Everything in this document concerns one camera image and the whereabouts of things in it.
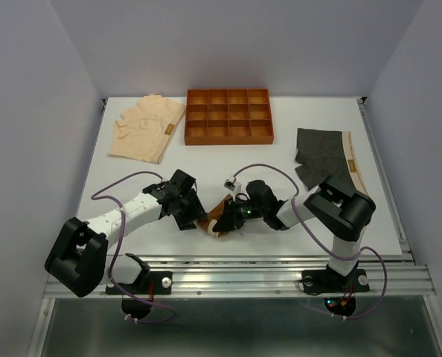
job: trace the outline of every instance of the beige garment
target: beige garment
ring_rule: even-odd
[[[159,164],[185,108],[161,95],[141,98],[115,121],[109,155]]]
[[[359,170],[359,165],[356,163],[355,150],[353,150],[352,137],[350,132],[342,132],[342,145],[343,153],[345,154],[345,160],[347,160],[348,172],[352,178],[355,188],[368,195],[367,187],[363,181],[362,174]]]

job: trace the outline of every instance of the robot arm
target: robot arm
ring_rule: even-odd
[[[134,199],[125,203],[124,236],[164,216],[173,215],[180,230],[195,228],[194,222],[206,215],[192,188],[195,179],[177,170],[169,181],[152,184]],[[97,285],[109,282],[106,262],[107,251],[121,233],[121,211],[111,210],[102,216],[85,222],[74,217],[61,229],[51,253],[45,262],[45,270],[68,287],[78,297],[92,292]],[[148,266],[136,256],[120,257],[114,268],[115,280],[132,284]]]
[[[225,183],[225,187],[231,190],[234,187],[239,190],[239,186],[233,179]],[[235,196],[225,201],[225,209],[213,231],[233,231],[241,228],[246,220],[261,217],[269,227],[285,231],[300,222],[295,208],[304,222],[316,217],[334,235],[327,273],[329,279],[332,277],[339,283],[327,284],[342,286],[334,289],[343,289],[351,282],[358,259],[342,258],[353,257],[359,252],[365,226],[376,208],[368,196],[333,177],[327,178],[306,196],[297,196],[293,200],[277,200],[270,187],[261,180],[249,182],[246,192],[249,195],[247,200]]]

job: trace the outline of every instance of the orange sorting tray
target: orange sorting tray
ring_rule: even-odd
[[[267,89],[189,89],[185,145],[272,144]]]

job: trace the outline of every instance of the gray wall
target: gray wall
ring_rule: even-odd
[[[442,0],[425,0],[367,109],[408,241],[442,305]]]
[[[367,95],[420,0],[52,0],[103,96]]]
[[[100,99],[46,0],[0,0],[0,357],[25,356]]]

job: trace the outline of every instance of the purple cable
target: purple cable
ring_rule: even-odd
[[[242,171],[246,171],[247,169],[250,169],[251,167],[267,167],[268,169],[277,171],[278,173],[280,173],[282,176],[284,176],[286,179],[288,179],[295,187],[295,195],[294,197],[298,196],[298,194],[301,192],[298,189],[298,185],[295,183],[294,180],[292,180],[292,177],[290,177],[289,175],[287,175],[284,171],[279,170],[277,167],[273,167],[271,165],[268,164],[250,164],[248,166],[243,167],[242,169],[238,170],[233,176],[237,177],[237,175],[239,175],[240,173],[242,173]]]
[[[314,240],[315,243],[318,244],[318,246],[320,248],[322,248],[327,254],[329,254],[331,257],[334,257],[335,259],[338,260],[342,260],[344,262],[350,261],[350,260],[356,260],[360,257],[360,255],[362,254],[363,251],[368,250],[371,251],[373,254],[375,254],[377,256],[377,259],[379,260],[379,263],[382,265],[383,268],[383,289],[382,292],[378,298],[378,300],[376,301],[376,303],[368,310],[355,315],[355,316],[350,316],[350,317],[346,317],[346,316],[339,316],[341,318],[344,318],[346,320],[356,320],[357,318],[362,318],[363,316],[368,315],[369,313],[373,312],[382,302],[383,298],[385,297],[385,293],[386,293],[386,286],[388,285],[388,273],[386,271],[386,265],[385,262],[383,261],[383,259],[381,258],[381,256],[378,254],[377,251],[375,251],[372,247],[361,247],[358,251],[358,253],[354,254],[352,257],[342,257],[341,255],[335,254],[333,253],[329,248],[327,248],[316,236],[315,234],[312,232],[312,230],[306,225],[305,221],[302,219],[300,213],[298,212],[297,207],[295,206],[295,197],[297,197],[300,193],[300,190],[298,189],[298,185],[295,183],[295,181],[289,176],[287,175],[284,171],[279,170],[277,167],[273,167],[271,165],[268,164],[251,164],[248,166],[245,166],[243,168],[241,168],[240,170],[238,170],[233,176],[236,177],[237,175],[239,175],[242,171],[247,170],[251,167],[268,167],[269,169],[272,169],[274,171],[277,171],[278,173],[280,173],[281,175],[287,177],[289,179],[289,181],[292,182],[292,184],[295,187],[295,195],[292,197],[292,199],[290,200],[290,203],[292,205],[292,210],[294,211],[295,216],[297,217],[298,221],[301,223],[302,227],[304,227],[305,231],[312,237],[312,239]],[[330,313],[316,309],[315,307],[311,307],[306,305],[306,307],[308,309],[317,311],[317,312],[321,312],[327,315],[330,315]]]
[[[172,313],[170,316],[167,316],[166,318],[160,318],[158,320],[148,320],[148,321],[144,321],[144,320],[137,320],[135,318],[132,318],[130,315],[125,315],[125,318],[131,321],[136,322],[137,324],[160,324],[163,322],[167,322],[169,320],[171,320],[172,318],[174,318],[177,315],[176,310],[171,307],[171,306],[167,306],[167,305],[162,305],[160,303],[154,303],[145,299],[141,299],[137,296],[135,296],[134,294],[132,294],[131,292],[128,292],[126,289],[124,289],[122,286],[120,286],[114,279],[112,272],[114,269],[114,265],[115,265],[115,261],[118,258],[118,254],[120,253],[120,249],[122,248],[122,241],[124,240],[124,234],[125,234],[125,223],[126,223],[126,215],[124,210],[122,209],[124,207],[124,205],[122,204],[122,202],[120,202],[116,197],[114,196],[110,196],[110,195],[105,195],[105,196],[100,196],[99,195],[105,191],[107,191],[109,188],[112,188],[118,184],[120,184],[123,181],[126,181],[127,179],[132,178],[133,176],[137,176],[137,175],[141,175],[141,174],[149,174],[149,175],[154,175],[156,177],[158,177],[159,179],[163,179],[163,177],[161,177],[158,173],[154,173],[152,171],[139,171],[137,173],[133,173],[131,175],[125,176],[123,178],[121,178],[120,180],[110,184],[107,187],[104,187],[103,189],[97,191],[96,193],[94,193],[90,198],[94,201],[98,201],[100,199],[109,199],[113,202],[115,202],[115,204],[117,204],[117,206],[120,208],[120,212],[121,212],[121,229],[120,229],[120,233],[118,236],[118,242],[117,242],[117,248],[115,249],[115,253],[114,253],[114,257],[110,263],[109,266],[109,279],[112,282],[112,284],[114,284],[114,286],[121,291],[123,294],[130,296],[133,300],[136,300],[140,303],[144,303],[146,305],[150,305],[150,306],[154,306],[154,307],[158,307],[160,309],[166,309],[166,310],[170,310]]]

